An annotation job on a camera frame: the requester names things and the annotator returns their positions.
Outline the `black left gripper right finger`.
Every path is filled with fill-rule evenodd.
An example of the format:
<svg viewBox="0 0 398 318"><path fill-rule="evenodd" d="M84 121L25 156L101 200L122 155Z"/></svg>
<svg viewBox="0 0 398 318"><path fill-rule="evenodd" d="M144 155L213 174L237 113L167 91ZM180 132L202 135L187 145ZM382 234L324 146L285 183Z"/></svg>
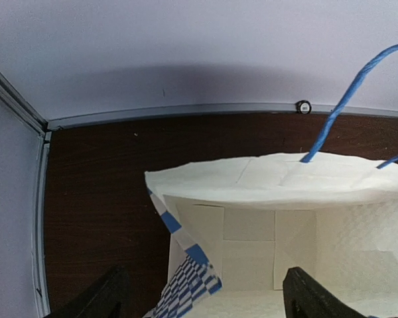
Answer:
<svg viewBox="0 0 398 318"><path fill-rule="evenodd" d="M342 303L300 267L289 268L283 280L287 318L364 318Z"/></svg>

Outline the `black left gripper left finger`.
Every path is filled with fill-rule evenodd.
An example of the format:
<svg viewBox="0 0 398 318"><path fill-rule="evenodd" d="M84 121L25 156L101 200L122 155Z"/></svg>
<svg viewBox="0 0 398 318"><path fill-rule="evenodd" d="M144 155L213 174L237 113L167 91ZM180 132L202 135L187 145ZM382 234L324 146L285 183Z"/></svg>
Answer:
<svg viewBox="0 0 398 318"><path fill-rule="evenodd" d="M128 317L129 275L114 266L81 294L46 317Z"/></svg>

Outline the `blue checkered paper bag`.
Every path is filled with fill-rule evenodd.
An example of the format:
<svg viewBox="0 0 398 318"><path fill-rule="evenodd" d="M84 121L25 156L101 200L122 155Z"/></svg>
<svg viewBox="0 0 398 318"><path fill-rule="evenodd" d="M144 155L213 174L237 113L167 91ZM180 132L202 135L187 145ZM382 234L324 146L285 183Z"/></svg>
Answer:
<svg viewBox="0 0 398 318"><path fill-rule="evenodd" d="M371 59L310 150L146 172L170 233L168 281L149 317L286 317L300 267L365 317L398 317L398 155L322 151L338 115L398 44Z"/></svg>

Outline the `small black wall socket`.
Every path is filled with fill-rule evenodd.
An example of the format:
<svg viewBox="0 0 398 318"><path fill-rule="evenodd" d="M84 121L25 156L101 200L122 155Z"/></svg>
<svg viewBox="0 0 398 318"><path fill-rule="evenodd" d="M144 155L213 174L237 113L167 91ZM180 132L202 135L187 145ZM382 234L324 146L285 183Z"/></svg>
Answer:
<svg viewBox="0 0 398 318"><path fill-rule="evenodd" d="M297 113L299 113L299 114L306 115L306 114L311 113L311 111L312 111L312 105L307 100L298 101L298 102L296 102L295 106L296 106Z"/></svg>

